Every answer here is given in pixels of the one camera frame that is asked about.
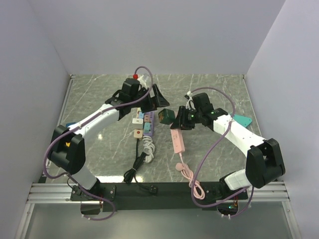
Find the pink power strip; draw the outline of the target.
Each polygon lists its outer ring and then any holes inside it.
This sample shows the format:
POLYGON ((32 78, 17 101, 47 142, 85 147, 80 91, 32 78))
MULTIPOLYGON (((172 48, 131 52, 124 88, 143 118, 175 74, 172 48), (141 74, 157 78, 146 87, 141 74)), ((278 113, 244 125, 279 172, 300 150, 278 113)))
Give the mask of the pink power strip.
POLYGON ((171 129, 171 138, 173 149, 176 154, 180 154, 185 152, 185 146, 183 142, 182 132, 180 129, 171 129))

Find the dark green cube plug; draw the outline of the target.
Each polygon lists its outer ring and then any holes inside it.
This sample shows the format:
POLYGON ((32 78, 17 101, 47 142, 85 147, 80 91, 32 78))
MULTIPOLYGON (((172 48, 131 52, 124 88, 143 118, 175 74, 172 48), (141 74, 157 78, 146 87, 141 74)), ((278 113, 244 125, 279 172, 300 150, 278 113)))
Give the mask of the dark green cube plug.
POLYGON ((158 113, 159 123, 170 125, 175 121, 175 112, 170 109, 163 109, 158 113))

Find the teal power strip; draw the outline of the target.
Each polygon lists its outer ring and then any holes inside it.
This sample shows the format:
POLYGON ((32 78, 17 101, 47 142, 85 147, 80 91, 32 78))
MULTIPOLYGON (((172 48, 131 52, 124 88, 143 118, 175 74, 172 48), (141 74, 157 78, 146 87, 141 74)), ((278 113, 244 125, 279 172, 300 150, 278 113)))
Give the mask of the teal power strip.
POLYGON ((241 126, 247 128, 251 123, 252 123, 252 119, 249 118, 249 117, 245 117, 245 116, 242 116, 242 115, 237 115, 235 114, 233 116, 233 119, 239 123, 241 126))

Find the blue cube adapter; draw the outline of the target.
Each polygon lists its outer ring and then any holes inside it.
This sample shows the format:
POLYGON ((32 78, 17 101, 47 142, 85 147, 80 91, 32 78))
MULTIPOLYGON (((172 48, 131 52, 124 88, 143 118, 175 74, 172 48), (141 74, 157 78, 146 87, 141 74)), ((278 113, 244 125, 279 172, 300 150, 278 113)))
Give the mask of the blue cube adapter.
POLYGON ((66 126, 66 127, 70 127, 71 125, 74 125, 74 124, 76 124, 76 122, 69 122, 69 123, 67 123, 65 126, 66 126))

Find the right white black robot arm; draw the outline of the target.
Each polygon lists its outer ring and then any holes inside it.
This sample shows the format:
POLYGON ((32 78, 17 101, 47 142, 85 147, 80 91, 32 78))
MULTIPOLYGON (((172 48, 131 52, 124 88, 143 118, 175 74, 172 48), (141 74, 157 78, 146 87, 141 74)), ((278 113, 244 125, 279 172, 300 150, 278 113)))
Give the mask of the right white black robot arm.
POLYGON ((193 97, 192 109, 180 106, 171 129, 192 130, 200 123, 235 145, 245 156, 244 169, 225 176, 219 194, 231 198, 237 189, 254 186, 258 189, 283 176, 286 172, 279 143, 264 139, 236 122, 221 108, 214 108, 206 93, 193 97))

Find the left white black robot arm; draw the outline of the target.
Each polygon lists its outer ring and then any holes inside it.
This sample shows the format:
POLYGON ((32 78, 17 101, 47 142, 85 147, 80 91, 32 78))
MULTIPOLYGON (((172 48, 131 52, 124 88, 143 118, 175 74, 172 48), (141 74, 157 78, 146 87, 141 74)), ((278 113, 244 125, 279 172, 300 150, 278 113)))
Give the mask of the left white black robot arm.
POLYGON ((88 200, 102 195, 100 180, 85 166, 85 138, 95 136, 107 126, 121 120, 133 108, 143 113, 168 107, 169 102, 153 84, 146 88, 136 78, 127 78, 122 88, 107 99, 94 113, 70 127, 59 125, 53 133, 46 158, 82 188, 82 194, 88 200))

